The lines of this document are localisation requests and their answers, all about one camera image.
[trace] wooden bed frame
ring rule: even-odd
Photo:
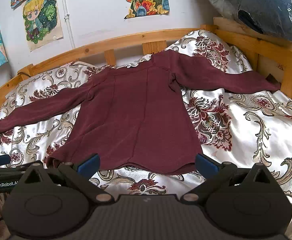
[[[166,41],[178,40],[187,33],[198,29],[199,28],[170,29],[130,34],[91,43],[52,57],[37,65],[30,64],[20,69],[17,76],[0,87],[0,108],[6,101],[5,96],[21,81],[39,73],[102,52],[105,54],[107,64],[116,65],[114,49],[142,44],[145,55],[157,53],[167,47]],[[200,29],[215,33],[226,43],[237,46],[247,57],[253,70],[257,70],[259,55],[276,61],[282,66],[284,71],[281,91],[292,98],[292,49],[271,43],[259,37],[221,30],[217,25],[201,25]]]

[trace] bedspread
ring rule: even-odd
[[[203,30],[187,34],[167,49],[194,57],[205,56],[214,67],[227,73],[252,70],[238,48],[229,47],[216,35]],[[149,59],[150,55],[146,55],[121,67],[138,67],[139,62]],[[6,96],[0,119],[16,107],[52,97],[65,87],[78,87],[103,69],[72,62],[31,77]],[[204,154],[243,168],[264,163],[292,203],[292,100],[280,91],[251,95],[226,93],[224,89],[199,91],[181,87],[181,91]],[[0,155],[11,157],[7,167],[34,160],[45,164],[47,156],[67,140],[79,109],[80,105],[47,121],[0,134]],[[165,176],[131,166],[99,171],[90,179],[115,198],[119,194],[181,196],[204,180],[197,171]]]

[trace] bed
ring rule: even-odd
[[[166,41],[175,41],[167,47]],[[114,49],[142,44],[141,59],[116,66]],[[200,29],[170,29],[131,34],[92,43],[28,65],[0,88],[0,119],[16,107],[52,97],[62,88],[75,88],[103,71],[83,58],[104,53],[108,65],[138,67],[151,54],[172,49],[189,56],[205,56],[221,71],[237,74],[256,71],[259,57],[276,61],[283,68],[281,91],[252,95],[189,90],[181,87],[187,112],[201,141],[204,154],[216,161],[232,161],[250,168],[264,163],[292,203],[292,50],[261,38],[221,30],[217,25]],[[80,105],[47,121],[0,134],[0,155],[8,154],[16,167],[34,160],[46,162],[70,135]],[[197,171],[174,176],[127,166],[99,171],[90,181],[112,194],[177,194],[181,196],[205,179]]]

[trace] cartoon character's face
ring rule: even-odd
[[[41,8],[39,8],[39,6],[35,6],[35,10],[34,11],[27,12],[27,18],[28,18],[28,20],[29,21],[35,20],[39,16],[39,13],[40,13]]]

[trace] yellow hair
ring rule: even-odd
[[[27,16],[28,12],[35,11],[35,7],[37,6],[41,9],[42,5],[44,4],[45,0],[30,0],[24,6],[24,15]]]

